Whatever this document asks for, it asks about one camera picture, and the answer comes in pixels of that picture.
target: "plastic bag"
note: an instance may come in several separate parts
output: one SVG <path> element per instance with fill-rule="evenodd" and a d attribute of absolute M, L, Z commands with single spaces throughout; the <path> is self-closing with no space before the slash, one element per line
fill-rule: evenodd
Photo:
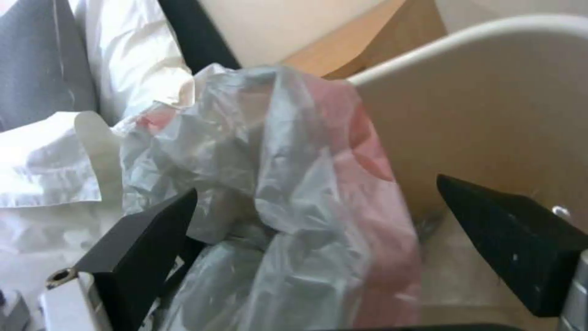
<path fill-rule="evenodd" d="M 136 123 L 121 145 L 123 209 L 196 187 L 188 233 L 213 245 L 173 299 L 165 329 L 417 321 L 416 233 L 347 82 L 282 67 L 228 72 L 210 77 L 193 107 L 153 110 Z"/>

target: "white fabric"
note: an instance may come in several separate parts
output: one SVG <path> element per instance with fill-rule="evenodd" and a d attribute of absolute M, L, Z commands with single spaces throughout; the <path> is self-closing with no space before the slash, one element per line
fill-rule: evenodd
<path fill-rule="evenodd" d="M 194 82 L 157 0 L 70 0 L 109 125 L 149 108 L 194 103 Z"/>

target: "pink plastic bag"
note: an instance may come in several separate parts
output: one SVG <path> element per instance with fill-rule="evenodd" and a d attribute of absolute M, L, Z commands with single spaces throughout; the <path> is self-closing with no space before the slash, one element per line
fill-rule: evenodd
<path fill-rule="evenodd" d="M 215 75 L 194 107 L 140 118 L 121 160 L 128 213 L 199 192 L 188 234 L 212 247 L 168 330 L 417 322 L 416 233 L 350 84 L 283 67 Z"/>

